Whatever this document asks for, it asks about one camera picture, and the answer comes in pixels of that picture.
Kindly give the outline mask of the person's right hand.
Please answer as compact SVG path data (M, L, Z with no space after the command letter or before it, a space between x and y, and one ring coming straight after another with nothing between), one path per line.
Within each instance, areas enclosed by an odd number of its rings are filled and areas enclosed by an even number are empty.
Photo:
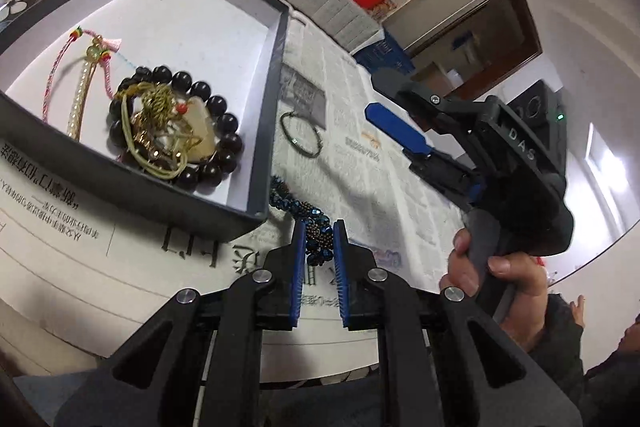
M457 286L465 295L474 297L480 290L480 276L468 256L472 236L467 229L457 231L454 249L448 258L448 271L440 280L439 287ZM486 263L489 273L501 282L513 284L515 295L506 317L500 322L501 328L525 351L533 350L544 333L551 332L546 320L549 304L547 271L539 259L525 253L503 257L492 256ZM584 297L568 305L560 301L564 309L562 331L557 331L557 340L567 340L572 347L580 348L584 331Z

